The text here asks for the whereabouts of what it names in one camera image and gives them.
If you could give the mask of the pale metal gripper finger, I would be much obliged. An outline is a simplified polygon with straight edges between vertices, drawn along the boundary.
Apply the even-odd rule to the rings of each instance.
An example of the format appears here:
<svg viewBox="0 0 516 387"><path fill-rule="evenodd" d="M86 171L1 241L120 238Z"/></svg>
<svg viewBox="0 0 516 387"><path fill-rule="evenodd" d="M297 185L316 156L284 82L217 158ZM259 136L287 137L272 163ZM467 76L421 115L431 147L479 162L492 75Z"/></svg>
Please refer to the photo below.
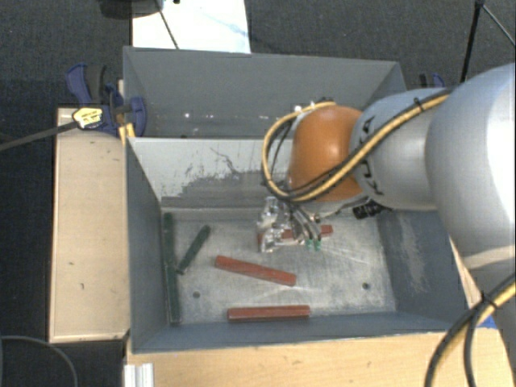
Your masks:
<svg viewBox="0 0 516 387"><path fill-rule="evenodd" d="M264 210L260 214L260 219L256 223L256 229L259 233L264 233L268 229L273 228L273 224L276 222L278 213L276 210Z"/></svg>
<svg viewBox="0 0 516 387"><path fill-rule="evenodd" d="M281 230L266 230L259 234L259 252L272 253L287 246Z"/></svg>

